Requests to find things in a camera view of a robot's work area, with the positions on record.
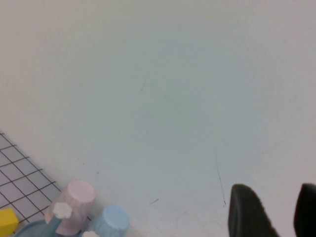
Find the light blue plate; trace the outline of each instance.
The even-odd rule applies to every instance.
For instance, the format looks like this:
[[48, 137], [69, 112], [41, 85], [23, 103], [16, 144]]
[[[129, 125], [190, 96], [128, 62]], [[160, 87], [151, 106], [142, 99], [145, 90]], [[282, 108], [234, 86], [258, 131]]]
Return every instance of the light blue plate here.
[[[15, 234], [15, 237], [38, 237], [46, 227], [45, 220], [31, 222], [25, 227], [23, 227], [18, 233]], [[63, 235], [55, 233], [51, 237], [63, 237]]]

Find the black grid lines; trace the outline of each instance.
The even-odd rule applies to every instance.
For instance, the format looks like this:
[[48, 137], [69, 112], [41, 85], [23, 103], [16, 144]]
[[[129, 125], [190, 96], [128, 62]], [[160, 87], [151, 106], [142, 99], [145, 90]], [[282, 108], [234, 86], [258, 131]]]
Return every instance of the black grid lines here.
[[13, 208], [18, 229], [44, 218], [60, 189], [0, 132], [0, 209]]

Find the yellow cube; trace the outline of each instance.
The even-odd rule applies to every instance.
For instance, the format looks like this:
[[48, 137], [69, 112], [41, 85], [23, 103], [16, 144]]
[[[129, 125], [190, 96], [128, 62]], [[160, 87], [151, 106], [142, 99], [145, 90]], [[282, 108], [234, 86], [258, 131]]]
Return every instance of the yellow cube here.
[[0, 237], [13, 234], [18, 224], [19, 220], [11, 208], [0, 210]]

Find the white backdrop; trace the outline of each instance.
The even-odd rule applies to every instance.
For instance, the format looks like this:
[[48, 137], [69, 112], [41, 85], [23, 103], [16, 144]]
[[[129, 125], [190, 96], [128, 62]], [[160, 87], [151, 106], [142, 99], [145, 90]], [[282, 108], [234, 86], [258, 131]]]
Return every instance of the white backdrop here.
[[228, 236], [234, 183], [294, 236], [300, 186], [316, 178], [315, 11], [3, 0], [0, 128], [60, 184], [93, 184], [94, 214], [123, 206], [129, 236]]

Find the scratch mark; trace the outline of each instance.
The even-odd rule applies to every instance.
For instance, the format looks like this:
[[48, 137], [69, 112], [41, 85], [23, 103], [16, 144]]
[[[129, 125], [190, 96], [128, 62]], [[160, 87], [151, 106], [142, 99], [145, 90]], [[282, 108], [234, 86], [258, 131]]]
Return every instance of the scratch mark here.
[[273, 150], [275, 150], [282, 142], [277, 142], [273, 147], [267, 149], [266, 151], [262, 151], [261, 154], [266, 154], [266, 153], [270, 153], [272, 152]]
[[147, 80], [147, 79], [144, 80], [143, 85], [142, 85], [142, 88], [140, 89], [140, 91], [143, 91], [143, 90], [144, 90], [144, 87], [145, 87], [145, 84], [146, 84], [146, 80]]
[[220, 184], [221, 184], [221, 189], [222, 189], [222, 195], [223, 195], [223, 200], [224, 200], [224, 206], [226, 206], [225, 195], [224, 195], [224, 189], [223, 189], [223, 184], [222, 184], [221, 175], [219, 174], [219, 169], [218, 169], [218, 164], [217, 164], [217, 155], [216, 155], [215, 148], [214, 148], [214, 154], [215, 154], [215, 162], [216, 162], [217, 174], [218, 174], [219, 182], [220, 182]]
[[214, 222], [215, 222], [217, 225], [219, 225], [220, 227], [223, 227], [222, 224], [219, 223], [218, 221], [215, 221], [215, 220], [214, 220]]
[[155, 227], [157, 228], [157, 230], [159, 230], [159, 232], [163, 235], [163, 232], [158, 228], [157, 225], [155, 225]]
[[159, 200], [159, 198], [157, 198], [155, 201], [149, 203], [149, 205], [155, 203], [155, 202], [158, 201], [158, 200]]

